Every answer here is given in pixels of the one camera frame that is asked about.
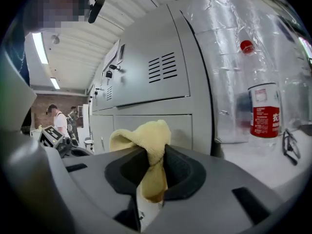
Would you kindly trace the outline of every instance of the plastic bottle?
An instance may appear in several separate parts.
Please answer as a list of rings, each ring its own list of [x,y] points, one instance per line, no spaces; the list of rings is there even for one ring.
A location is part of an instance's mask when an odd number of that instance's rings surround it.
[[[251,109],[249,143],[267,154],[275,148],[279,131],[279,93],[274,69],[263,52],[251,41],[241,42],[243,68]]]

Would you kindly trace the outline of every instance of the red bottle label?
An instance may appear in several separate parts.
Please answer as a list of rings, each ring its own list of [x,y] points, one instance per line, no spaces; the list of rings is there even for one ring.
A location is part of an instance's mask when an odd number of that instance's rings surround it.
[[[279,131],[279,96],[277,85],[267,83],[248,89],[252,119],[250,133],[257,137],[274,138]]]
[[[251,134],[262,138],[274,138],[278,136],[279,108],[278,107],[254,107],[253,125]]]

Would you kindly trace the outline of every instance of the white paper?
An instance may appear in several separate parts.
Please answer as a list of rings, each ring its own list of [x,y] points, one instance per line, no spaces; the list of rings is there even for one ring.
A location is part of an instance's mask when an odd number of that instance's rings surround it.
[[[115,58],[115,56],[117,54],[118,47],[119,47],[119,41],[120,41],[120,39],[115,42],[115,44],[112,47],[112,49],[106,54],[103,70]]]

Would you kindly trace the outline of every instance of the lock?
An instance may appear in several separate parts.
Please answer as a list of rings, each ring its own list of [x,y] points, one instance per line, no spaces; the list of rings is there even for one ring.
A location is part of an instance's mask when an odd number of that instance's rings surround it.
[[[112,71],[107,71],[106,72],[106,75],[105,75],[107,78],[112,78],[113,77],[113,73],[112,73]]]
[[[112,69],[112,70],[116,69],[117,71],[120,71],[120,66],[117,67],[117,66],[111,64],[111,65],[109,65],[109,68]]]

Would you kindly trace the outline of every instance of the man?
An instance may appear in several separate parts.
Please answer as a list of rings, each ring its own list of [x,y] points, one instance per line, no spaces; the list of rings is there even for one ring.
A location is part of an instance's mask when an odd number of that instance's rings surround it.
[[[72,106],[70,108],[70,113],[68,115],[72,119],[72,126],[73,126],[73,132],[74,132],[75,138],[77,141],[79,141],[78,131],[77,131],[77,119],[79,119],[79,117],[77,113],[75,112],[75,109],[76,107]]]
[[[5,49],[22,76],[30,85],[24,51],[25,36],[46,29],[60,27],[61,21],[78,21],[88,16],[89,0],[29,0],[12,22],[4,38]],[[21,131],[29,135],[31,110],[26,115]]]
[[[69,137],[67,132],[67,120],[65,115],[58,109],[58,107],[54,104],[51,104],[46,112],[47,115],[53,117],[54,127],[65,135],[65,137]]]

